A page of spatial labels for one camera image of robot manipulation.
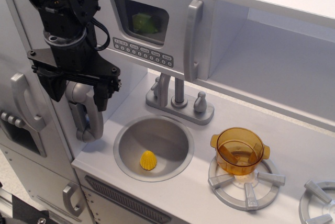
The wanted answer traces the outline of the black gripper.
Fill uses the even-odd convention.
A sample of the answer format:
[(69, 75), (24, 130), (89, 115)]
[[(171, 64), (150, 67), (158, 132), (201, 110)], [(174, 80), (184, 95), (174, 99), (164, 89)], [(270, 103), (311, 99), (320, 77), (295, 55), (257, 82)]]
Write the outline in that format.
[(65, 93), (67, 81), (72, 81), (93, 86), (95, 105), (105, 111), (113, 92), (121, 87), (120, 69), (86, 45), (31, 49), (27, 57), (40, 84), (56, 102)]

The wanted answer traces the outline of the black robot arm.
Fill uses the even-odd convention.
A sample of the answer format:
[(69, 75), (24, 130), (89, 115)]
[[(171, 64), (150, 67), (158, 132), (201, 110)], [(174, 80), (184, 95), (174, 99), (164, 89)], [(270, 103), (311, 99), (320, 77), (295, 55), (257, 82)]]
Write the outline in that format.
[(29, 0), (38, 11), (48, 48), (31, 50), (27, 56), (44, 90), (59, 101), (68, 81), (90, 85), (94, 103), (105, 111), (108, 100), (119, 91), (120, 69), (100, 56), (111, 41), (99, 46), (96, 28), (107, 28), (95, 19), (99, 0)]

